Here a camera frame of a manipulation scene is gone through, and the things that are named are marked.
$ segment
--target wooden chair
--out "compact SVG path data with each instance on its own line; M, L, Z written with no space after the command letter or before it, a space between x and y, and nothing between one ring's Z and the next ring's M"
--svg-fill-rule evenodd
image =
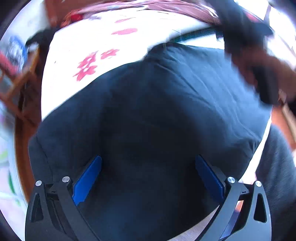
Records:
M34 52L29 53L28 61L23 70L16 76L12 77L3 68L1 68L2 76L0 82L3 81L6 75L12 82L9 90L6 93L0 93L0 100L21 120L33 126L37 125L30 117L32 108L39 108L40 106L40 84L37 75L36 67L39 62L39 48ZM13 97L20 94L19 104L13 102Z

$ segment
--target person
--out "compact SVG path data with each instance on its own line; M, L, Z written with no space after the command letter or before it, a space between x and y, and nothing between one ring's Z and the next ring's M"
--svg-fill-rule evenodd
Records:
M285 62L268 55L262 48L249 47L231 56L245 81L253 86L257 80L251 66L273 69L279 89L287 95L287 102L296 116L296 72ZM296 237L296 169L291 150L280 131L271 125L259 166L256 170L267 195L271 210L272 240L294 240Z

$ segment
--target metal pin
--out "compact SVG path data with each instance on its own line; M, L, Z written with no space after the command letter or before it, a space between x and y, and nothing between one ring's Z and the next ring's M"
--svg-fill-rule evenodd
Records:
M260 181L256 181L255 184L256 184L257 187L261 187L262 186L262 183Z
M227 178L227 181L230 183L235 183L235 179L233 177Z
M65 177L63 177L62 181L63 181L63 183L67 183L70 181L70 177L65 176Z
M35 185L37 186L37 187L39 187L40 185L42 184L42 181L37 181L36 183L35 183Z

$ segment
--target white wall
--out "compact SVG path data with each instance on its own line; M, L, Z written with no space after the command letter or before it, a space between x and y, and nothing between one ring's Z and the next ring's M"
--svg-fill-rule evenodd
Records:
M9 25L2 39L0 46L7 43L9 37L17 35L23 43L37 31L49 27L44 0L31 0L15 17Z

